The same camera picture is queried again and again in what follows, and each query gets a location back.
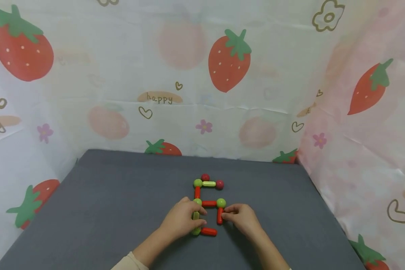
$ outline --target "red strawberry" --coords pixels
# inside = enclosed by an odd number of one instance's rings
[[[364,266],[367,270],[390,270],[388,265],[385,264],[383,261],[375,261],[375,264],[371,264],[368,262]]]
[[[294,162],[296,162],[296,156],[297,156],[297,148],[286,154],[283,151],[281,151],[281,155],[276,157],[273,160],[273,162],[294,164]]]
[[[390,270],[385,262],[383,262],[386,259],[381,254],[365,245],[362,235],[358,235],[358,242],[349,242],[367,270]]]
[[[352,95],[349,116],[367,110],[381,99],[390,85],[386,69],[392,62],[393,58],[384,64],[376,64],[359,79]]]
[[[182,153],[179,148],[175,145],[165,142],[164,139],[158,140],[155,144],[146,141],[148,143],[148,148],[145,150],[146,154],[158,154],[158,155],[172,155],[181,156]]]
[[[13,76],[30,82],[50,71],[54,52],[43,34],[21,18],[16,5],[12,13],[0,9],[0,61]]]
[[[60,182],[57,179],[43,181],[34,188],[32,185],[29,185],[22,204],[19,207],[9,208],[6,211],[6,213],[17,214],[15,226],[24,230],[30,224],[30,221],[34,219],[35,214],[48,201],[58,185],[60,185]]]
[[[208,71],[217,90],[227,93],[248,72],[251,65],[251,48],[245,42],[246,29],[238,37],[230,29],[218,39],[208,55]]]

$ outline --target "left hand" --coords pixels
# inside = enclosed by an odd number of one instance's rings
[[[171,208],[159,230],[171,236],[172,240],[175,241],[190,233],[193,229],[207,224],[203,219],[193,220],[193,212],[199,212],[202,215],[207,214],[207,211],[202,206],[191,201],[188,197],[184,197]]]

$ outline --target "pink fabric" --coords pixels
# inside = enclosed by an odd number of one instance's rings
[[[352,245],[374,251],[369,258],[362,254],[364,264],[405,270],[405,0],[385,1],[348,53],[336,80],[322,83],[328,88],[307,116],[299,160]],[[367,91],[364,98],[372,99],[381,93],[358,84],[389,59],[390,84],[381,99],[348,115],[351,106],[370,104],[352,105],[354,95]],[[370,268],[372,262],[379,268]]]

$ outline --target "red ball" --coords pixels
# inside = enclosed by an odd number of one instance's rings
[[[222,190],[223,187],[224,187],[224,182],[223,182],[222,180],[217,180],[217,181],[216,181],[216,188],[217,188],[218,190]]]
[[[210,176],[205,173],[205,174],[203,174],[203,175],[201,176],[201,179],[202,179],[203,181],[210,181]]]

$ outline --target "sleeve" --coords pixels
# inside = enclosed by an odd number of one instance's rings
[[[134,254],[130,252],[126,257],[123,257],[111,270],[149,270],[145,265],[139,262]]]

